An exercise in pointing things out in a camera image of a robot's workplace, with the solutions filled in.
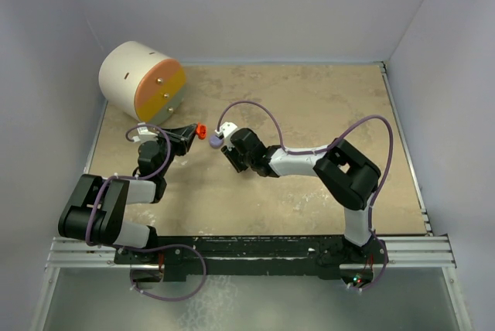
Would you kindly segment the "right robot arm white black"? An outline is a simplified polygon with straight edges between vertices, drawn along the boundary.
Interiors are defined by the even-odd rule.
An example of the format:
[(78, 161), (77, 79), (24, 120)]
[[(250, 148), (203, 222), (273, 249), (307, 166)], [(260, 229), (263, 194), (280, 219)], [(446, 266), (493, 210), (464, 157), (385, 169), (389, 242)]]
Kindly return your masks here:
[(222, 153), (237, 172), (261, 177), (314, 176), (344, 208), (344, 254), (362, 262), (371, 253), (370, 205), (378, 190), (379, 168), (347, 140), (332, 148), (266, 146), (249, 128), (224, 123), (215, 131)]

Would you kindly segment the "purple earbud charging case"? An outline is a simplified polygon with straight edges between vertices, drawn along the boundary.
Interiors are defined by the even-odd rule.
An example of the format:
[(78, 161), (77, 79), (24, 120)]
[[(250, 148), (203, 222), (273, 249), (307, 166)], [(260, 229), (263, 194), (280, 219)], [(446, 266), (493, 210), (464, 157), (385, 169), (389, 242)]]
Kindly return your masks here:
[(219, 149), (223, 146), (224, 140), (217, 135), (211, 135), (209, 137), (209, 144), (211, 148)]

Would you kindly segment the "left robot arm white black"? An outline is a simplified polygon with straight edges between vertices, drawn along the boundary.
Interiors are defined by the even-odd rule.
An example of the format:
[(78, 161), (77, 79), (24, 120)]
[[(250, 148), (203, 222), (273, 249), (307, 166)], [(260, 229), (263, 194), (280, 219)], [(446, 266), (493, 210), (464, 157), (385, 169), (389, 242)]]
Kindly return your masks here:
[(203, 139), (206, 133), (201, 124), (164, 129), (140, 123), (127, 130), (126, 140), (139, 144), (137, 167), (130, 176), (83, 174), (59, 218), (59, 235), (90, 246), (131, 247), (140, 262), (154, 261), (159, 255), (156, 229), (126, 220), (125, 209), (159, 202), (174, 158), (186, 155), (194, 138)]

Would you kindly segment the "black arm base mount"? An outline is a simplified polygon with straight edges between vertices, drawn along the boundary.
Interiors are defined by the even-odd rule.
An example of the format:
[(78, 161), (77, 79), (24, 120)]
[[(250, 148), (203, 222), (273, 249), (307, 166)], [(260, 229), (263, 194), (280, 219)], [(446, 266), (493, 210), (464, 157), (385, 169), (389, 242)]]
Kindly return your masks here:
[(371, 237), (359, 247), (341, 234), (157, 236), (146, 248), (117, 249), (114, 259), (133, 269), (155, 265), (165, 282), (203, 274), (311, 276), (358, 286), (388, 263), (383, 240)]

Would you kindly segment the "orange earbud charging case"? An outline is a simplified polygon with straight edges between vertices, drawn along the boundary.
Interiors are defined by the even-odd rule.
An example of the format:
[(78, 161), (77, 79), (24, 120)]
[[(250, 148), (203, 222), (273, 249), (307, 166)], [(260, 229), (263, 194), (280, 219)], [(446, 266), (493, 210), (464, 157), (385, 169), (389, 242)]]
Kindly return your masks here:
[(207, 126), (201, 123), (196, 125), (196, 136), (200, 140), (204, 140), (207, 137)]

